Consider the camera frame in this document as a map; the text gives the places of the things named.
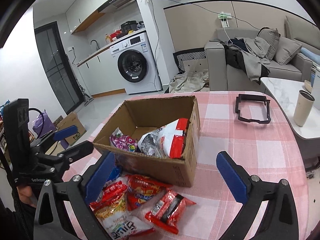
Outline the person's left hand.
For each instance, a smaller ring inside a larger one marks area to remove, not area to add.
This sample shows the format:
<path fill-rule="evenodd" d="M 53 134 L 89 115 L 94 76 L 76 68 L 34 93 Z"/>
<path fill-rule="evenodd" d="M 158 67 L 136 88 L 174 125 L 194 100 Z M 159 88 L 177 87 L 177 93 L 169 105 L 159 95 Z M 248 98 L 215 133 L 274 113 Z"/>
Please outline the person's left hand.
<path fill-rule="evenodd" d="M 24 204 L 28 204 L 32 207 L 37 206 L 37 199 L 33 194 L 33 191 L 30 186 L 27 185 L 20 185 L 17 187 L 18 195 Z"/>

